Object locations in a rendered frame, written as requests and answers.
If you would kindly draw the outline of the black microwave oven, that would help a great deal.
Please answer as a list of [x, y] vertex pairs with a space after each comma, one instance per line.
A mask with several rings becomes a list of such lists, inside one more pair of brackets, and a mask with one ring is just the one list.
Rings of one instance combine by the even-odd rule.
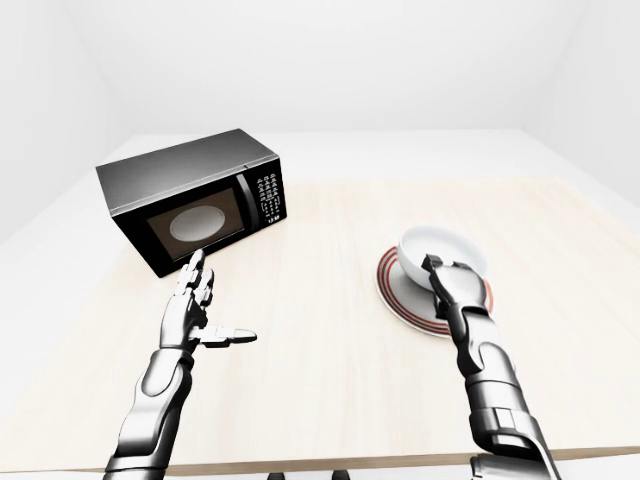
[[[151, 270], [164, 277], [192, 253], [210, 254], [287, 216], [279, 156], [241, 129], [100, 165], [109, 214]], [[169, 232], [181, 212], [202, 205], [225, 214], [213, 236], [182, 242]]]

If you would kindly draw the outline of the white microwave turntable plate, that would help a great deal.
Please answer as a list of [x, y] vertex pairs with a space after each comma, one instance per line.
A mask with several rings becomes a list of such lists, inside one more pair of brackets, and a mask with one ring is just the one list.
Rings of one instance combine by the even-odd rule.
[[225, 220], [224, 212], [215, 206], [196, 206], [178, 214], [171, 221], [169, 232], [182, 242], [202, 241], [216, 234]]

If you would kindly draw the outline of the white bowl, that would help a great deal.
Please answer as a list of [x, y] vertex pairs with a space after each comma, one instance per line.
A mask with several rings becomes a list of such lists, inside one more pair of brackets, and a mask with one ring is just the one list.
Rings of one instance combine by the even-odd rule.
[[481, 277], [488, 273], [488, 259], [469, 237], [434, 225], [407, 230], [397, 245], [397, 257], [404, 273], [417, 285], [432, 291], [430, 273], [422, 268], [426, 255], [439, 257], [445, 265], [454, 261], [471, 267]]

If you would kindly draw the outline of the white plate with red rings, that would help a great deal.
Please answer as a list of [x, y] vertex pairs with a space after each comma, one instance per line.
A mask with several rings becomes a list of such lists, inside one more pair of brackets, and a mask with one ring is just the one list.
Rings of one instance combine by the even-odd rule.
[[387, 308], [410, 327], [437, 337], [449, 337], [448, 322], [436, 317], [434, 293], [415, 283], [402, 269], [398, 249], [389, 248], [376, 270], [378, 293]]

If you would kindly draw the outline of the silver robot left hand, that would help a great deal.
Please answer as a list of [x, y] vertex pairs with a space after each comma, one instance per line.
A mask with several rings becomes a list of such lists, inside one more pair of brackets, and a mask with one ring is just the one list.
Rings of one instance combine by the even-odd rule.
[[160, 330], [161, 348], [178, 348], [193, 353], [198, 345], [227, 348], [258, 339], [255, 332], [209, 325], [206, 310], [213, 299], [215, 274], [204, 266], [205, 254], [196, 250], [180, 271], [177, 287], [163, 314]]

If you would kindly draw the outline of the silver robot right hand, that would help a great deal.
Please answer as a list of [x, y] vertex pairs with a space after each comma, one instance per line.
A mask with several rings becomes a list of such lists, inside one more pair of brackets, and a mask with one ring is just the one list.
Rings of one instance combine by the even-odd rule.
[[456, 261], [445, 265], [439, 256], [427, 254], [422, 269], [429, 273], [437, 318], [447, 319], [453, 307], [488, 312], [484, 280], [469, 265]]

